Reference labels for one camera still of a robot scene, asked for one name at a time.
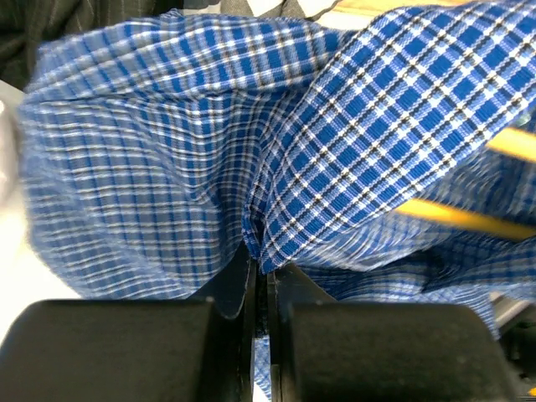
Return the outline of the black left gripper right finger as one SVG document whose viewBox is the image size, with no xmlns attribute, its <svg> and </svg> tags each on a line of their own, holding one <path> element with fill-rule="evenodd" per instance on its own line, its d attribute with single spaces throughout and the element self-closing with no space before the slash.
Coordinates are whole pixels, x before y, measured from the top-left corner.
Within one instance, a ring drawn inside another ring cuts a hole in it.
<svg viewBox="0 0 536 402">
<path fill-rule="evenodd" d="M 328 295 L 297 265 L 290 264 L 267 276 L 268 317 L 270 324 L 288 321 L 295 305 L 333 303 Z"/>
</svg>

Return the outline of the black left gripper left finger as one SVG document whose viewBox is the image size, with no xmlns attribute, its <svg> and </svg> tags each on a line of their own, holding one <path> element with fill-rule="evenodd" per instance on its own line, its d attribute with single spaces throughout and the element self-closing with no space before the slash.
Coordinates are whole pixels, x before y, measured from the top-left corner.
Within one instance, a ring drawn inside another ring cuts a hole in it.
<svg viewBox="0 0 536 402">
<path fill-rule="evenodd" d="M 227 266 L 201 286 L 188 299 L 212 302 L 218 313 L 235 319 L 248 296 L 255 295 L 256 261 L 245 245 L 239 245 Z"/>
</svg>

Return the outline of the blue plaid shirt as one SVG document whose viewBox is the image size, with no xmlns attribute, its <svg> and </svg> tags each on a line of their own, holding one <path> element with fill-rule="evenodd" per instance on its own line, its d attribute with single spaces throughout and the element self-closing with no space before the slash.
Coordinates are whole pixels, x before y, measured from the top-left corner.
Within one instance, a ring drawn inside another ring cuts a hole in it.
<svg viewBox="0 0 536 402">
<path fill-rule="evenodd" d="M 240 244 L 334 298 L 535 298 L 535 239 L 398 214 L 535 112 L 535 4 L 356 31 L 170 11 L 44 45 L 19 109 L 30 242 L 85 298 L 178 299 Z"/>
</svg>

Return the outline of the hanger of plaid shirt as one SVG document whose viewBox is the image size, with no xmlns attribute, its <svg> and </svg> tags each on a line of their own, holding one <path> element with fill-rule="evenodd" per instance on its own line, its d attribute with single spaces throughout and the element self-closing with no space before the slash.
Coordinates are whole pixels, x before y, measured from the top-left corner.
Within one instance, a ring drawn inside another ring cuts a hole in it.
<svg viewBox="0 0 536 402">
<path fill-rule="evenodd" d="M 535 236 L 535 135 L 505 128 L 398 214 L 506 240 Z"/>
</svg>

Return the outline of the black white checkered shirt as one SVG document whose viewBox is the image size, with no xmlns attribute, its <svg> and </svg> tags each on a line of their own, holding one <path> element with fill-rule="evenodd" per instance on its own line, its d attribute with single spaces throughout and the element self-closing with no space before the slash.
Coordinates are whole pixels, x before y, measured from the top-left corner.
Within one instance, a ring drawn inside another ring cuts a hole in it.
<svg viewBox="0 0 536 402">
<path fill-rule="evenodd" d="M 224 0 L 220 2 L 223 14 L 261 18 L 302 18 L 317 20 L 331 11 L 335 0 Z"/>
</svg>

